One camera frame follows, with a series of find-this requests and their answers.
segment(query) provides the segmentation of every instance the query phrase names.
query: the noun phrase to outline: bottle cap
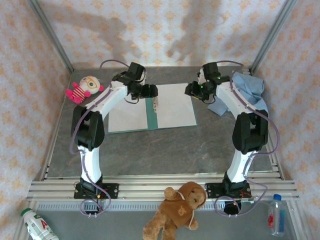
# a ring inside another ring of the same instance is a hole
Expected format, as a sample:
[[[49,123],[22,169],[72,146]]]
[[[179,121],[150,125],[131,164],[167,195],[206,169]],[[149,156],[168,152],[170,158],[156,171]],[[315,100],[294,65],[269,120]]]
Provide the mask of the bottle cap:
[[[32,209],[31,208],[26,208],[25,210],[23,210],[22,212],[21,212],[21,217],[23,217],[27,212],[29,212],[29,211],[32,211]]]
[[[273,195],[273,199],[274,199],[274,200],[279,200],[279,201],[281,201],[281,195],[279,195],[279,194],[274,194],[274,195]]]

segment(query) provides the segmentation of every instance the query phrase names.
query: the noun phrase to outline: doll face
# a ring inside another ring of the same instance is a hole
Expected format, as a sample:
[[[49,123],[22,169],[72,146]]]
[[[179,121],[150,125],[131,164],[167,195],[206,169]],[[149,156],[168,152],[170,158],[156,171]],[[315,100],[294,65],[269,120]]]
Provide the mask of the doll face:
[[[197,209],[201,204],[204,203],[206,199],[203,189],[194,187],[190,192],[189,196],[186,198],[190,208]]]
[[[86,76],[81,79],[79,86],[83,91],[89,91],[91,94],[96,94],[99,91],[100,82],[94,76]]]

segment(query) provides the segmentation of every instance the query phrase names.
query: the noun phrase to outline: pink plush doll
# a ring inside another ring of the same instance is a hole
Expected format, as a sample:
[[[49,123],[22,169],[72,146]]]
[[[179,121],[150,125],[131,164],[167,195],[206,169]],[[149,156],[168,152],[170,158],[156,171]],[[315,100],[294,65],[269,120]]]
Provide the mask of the pink plush doll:
[[[91,75],[82,78],[79,85],[75,82],[72,85],[74,90],[67,89],[65,94],[76,104],[80,104],[85,98],[104,90],[104,86],[100,85],[100,80]]]

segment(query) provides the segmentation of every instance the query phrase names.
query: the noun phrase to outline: white bottle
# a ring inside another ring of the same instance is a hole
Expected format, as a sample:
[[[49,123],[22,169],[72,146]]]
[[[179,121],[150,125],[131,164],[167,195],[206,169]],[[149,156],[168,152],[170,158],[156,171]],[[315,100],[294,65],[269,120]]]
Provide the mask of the white bottle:
[[[33,240],[59,240],[46,221],[31,208],[23,210],[21,216]]]
[[[272,235],[278,237],[285,235],[285,213],[286,210],[281,202],[281,195],[274,194],[268,213],[268,227]]]

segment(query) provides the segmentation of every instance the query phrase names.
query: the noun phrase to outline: orange floral wallpaper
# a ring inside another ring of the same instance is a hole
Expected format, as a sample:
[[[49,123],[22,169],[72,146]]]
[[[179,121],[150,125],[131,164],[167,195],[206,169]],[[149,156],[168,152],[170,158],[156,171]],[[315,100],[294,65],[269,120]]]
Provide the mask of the orange floral wallpaper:
[[[319,1],[297,1],[257,73],[281,134],[283,167],[302,193],[314,239],[320,234],[319,12]]]
[[[25,0],[0,4],[0,239],[44,163],[69,74]]]
[[[40,0],[74,68],[252,64],[285,0]]]

